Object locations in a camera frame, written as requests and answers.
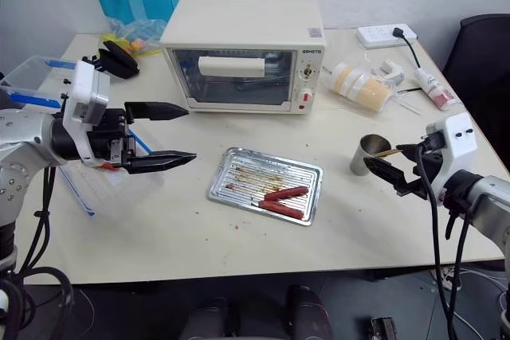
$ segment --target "toaster oven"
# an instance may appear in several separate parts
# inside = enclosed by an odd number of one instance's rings
[[[311,0],[180,0],[161,37],[195,111],[307,113],[325,45]]]

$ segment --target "power strip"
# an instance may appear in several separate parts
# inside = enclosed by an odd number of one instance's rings
[[[387,25],[373,25],[368,27],[358,27],[356,35],[359,41],[366,49],[374,48],[387,48],[396,47],[399,45],[406,45],[406,42],[400,37],[393,36],[393,29],[395,27],[404,31],[404,36],[412,43],[418,39],[416,33],[409,28],[407,24],[387,24]]]

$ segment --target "floor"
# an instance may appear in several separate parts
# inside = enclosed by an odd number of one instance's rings
[[[480,270],[504,277],[503,272]],[[461,278],[457,312],[485,340],[497,338],[500,288],[479,275],[466,273]],[[223,295],[235,301],[256,294],[283,304],[287,287],[296,283],[319,293],[329,311],[336,339],[368,339],[367,319],[381,316],[393,317],[400,340],[447,339],[437,289],[428,271],[378,281],[373,281],[367,272],[312,272],[75,286],[75,309],[66,338],[175,339],[187,315],[206,297]],[[36,303],[58,292],[56,287],[45,286],[31,286],[29,290]],[[94,306],[94,315],[88,299]],[[56,312],[56,300],[41,307],[20,339],[43,338],[51,330]],[[93,316],[94,323],[88,329]],[[456,328],[459,339],[478,338],[458,320]]]

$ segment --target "oven knob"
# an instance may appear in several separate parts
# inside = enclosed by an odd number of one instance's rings
[[[313,93],[310,88],[303,88],[297,93],[297,101],[300,105],[306,105],[312,102]]]

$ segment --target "metal baking tray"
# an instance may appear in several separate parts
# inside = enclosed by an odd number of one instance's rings
[[[321,182],[322,169],[318,166],[231,147],[223,155],[223,161],[214,175],[209,198],[282,221],[309,226],[316,215]],[[258,207],[258,202],[264,199],[265,194],[296,186],[307,186],[308,194],[279,202],[303,211],[303,219],[286,217]]]

